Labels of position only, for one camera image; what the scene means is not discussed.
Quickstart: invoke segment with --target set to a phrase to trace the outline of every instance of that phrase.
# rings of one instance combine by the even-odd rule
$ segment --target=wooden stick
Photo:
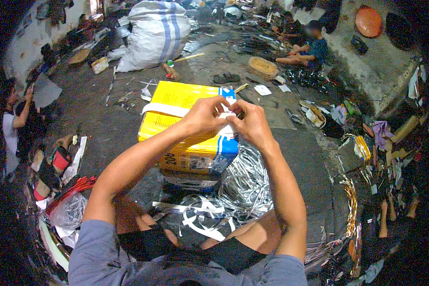
[[[192,58],[196,58],[196,57],[201,57],[201,56],[205,56],[205,54],[204,54],[204,53],[201,53],[201,54],[195,54],[195,55],[192,55],[192,56],[187,56],[187,57],[185,57],[185,58],[181,58],[181,59],[174,60],[173,62],[174,62],[174,63],[177,63],[177,62],[181,62],[181,61],[183,61],[183,60],[188,60],[188,59],[192,59]]]
[[[239,86],[238,88],[236,88],[236,89],[235,89],[235,93],[237,93],[237,92],[239,92],[240,90],[242,90],[242,89],[246,88],[246,86],[248,86],[248,85],[249,85],[249,84],[245,83],[244,85]]]

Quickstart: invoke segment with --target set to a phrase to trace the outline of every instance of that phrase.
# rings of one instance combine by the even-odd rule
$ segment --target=white shirt
[[[17,130],[13,128],[15,116],[5,112],[3,114],[3,134],[6,141],[6,174],[11,173],[17,168],[19,159],[17,152]]]
[[[3,134],[5,135],[6,146],[14,155],[17,152],[17,131],[13,128],[15,117],[8,112],[3,114]]]

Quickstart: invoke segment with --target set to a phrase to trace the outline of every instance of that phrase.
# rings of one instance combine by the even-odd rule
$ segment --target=woven polypropylene sack
[[[118,72],[141,70],[177,58],[188,40],[191,25],[177,3],[142,1],[128,15],[133,28]]]

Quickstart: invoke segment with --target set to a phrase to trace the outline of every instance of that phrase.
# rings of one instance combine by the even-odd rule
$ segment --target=hand
[[[386,211],[387,209],[388,209],[388,202],[386,202],[386,200],[384,199],[382,203],[382,210]]]
[[[34,83],[32,83],[30,86],[29,86],[29,88],[27,89],[27,91],[26,91],[26,97],[25,97],[25,99],[26,99],[26,101],[32,101],[32,97],[33,97],[33,87],[35,86],[35,84]]]
[[[229,102],[221,95],[199,98],[188,114],[177,124],[184,126],[184,130],[189,136],[205,134],[212,130],[219,131],[227,125],[225,119],[219,118],[219,115],[224,112],[221,103],[226,107],[230,106]]]
[[[262,107],[247,103],[244,100],[238,100],[229,107],[229,110],[235,113],[245,112],[243,120],[235,116],[228,116],[226,120],[234,125],[236,130],[243,135],[243,138],[256,146],[260,152],[267,151],[268,148],[277,145]]]

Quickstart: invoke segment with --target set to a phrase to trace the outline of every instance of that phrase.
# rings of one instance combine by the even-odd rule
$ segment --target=blue stripe
[[[175,3],[170,3],[172,8],[170,9],[170,19],[172,20],[173,27],[175,28],[175,43],[173,45],[172,55],[170,59],[174,59],[177,57],[176,53],[178,47],[180,46],[180,27],[178,26],[177,16],[175,12],[177,11],[177,5]]]
[[[164,32],[165,32],[165,44],[164,48],[162,49],[162,54],[160,54],[159,62],[163,62],[165,57],[167,56],[168,49],[170,48],[170,42],[172,40],[172,36],[170,35],[170,26],[167,22],[167,15],[166,11],[167,8],[165,6],[165,2],[159,2],[159,14],[162,20],[162,25],[164,25]]]
[[[216,161],[216,160],[218,159],[218,157],[221,155],[221,154],[219,153],[219,144],[221,143],[221,139],[222,139],[222,136],[219,136],[219,139],[218,139],[218,150],[216,151],[216,155],[215,155],[215,157],[213,158],[213,161]]]

